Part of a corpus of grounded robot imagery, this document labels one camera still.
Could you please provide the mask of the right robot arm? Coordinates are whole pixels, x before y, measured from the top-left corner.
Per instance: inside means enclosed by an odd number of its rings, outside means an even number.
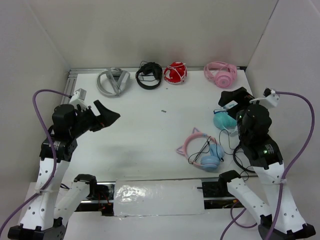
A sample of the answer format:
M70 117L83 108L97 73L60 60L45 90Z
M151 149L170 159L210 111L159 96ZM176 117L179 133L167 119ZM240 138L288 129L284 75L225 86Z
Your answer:
M275 108L280 95L298 97L306 102L311 113L311 126L301 150L288 164L278 144L270 137L272 124L269 109ZM223 196L233 195L249 211L257 223L263 240L299 240L316 234L296 206L286 176L308 146L315 128L315 111L303 95L266 88L263 97L255 98L244 87L222 91L218 105L236 120L239 146L248 158L262 184L267 202L260 199L235 170L219 175L218 190Z

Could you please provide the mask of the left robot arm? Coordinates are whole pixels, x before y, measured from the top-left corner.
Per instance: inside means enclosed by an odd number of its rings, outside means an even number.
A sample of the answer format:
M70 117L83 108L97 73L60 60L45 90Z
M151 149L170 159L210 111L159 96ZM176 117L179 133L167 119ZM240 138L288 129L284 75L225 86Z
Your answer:
M52 114L53 124L41 144L39 173L35 193L26 201L27 210L20 223L7 234L10 240L62 240L68 222L82 199L97 197L97 179L78 174L65 196L58 201L64 175L77 148L77 138L87 131L97 132L111 126L120 114L94 101L99 115L78 102L61 104Z

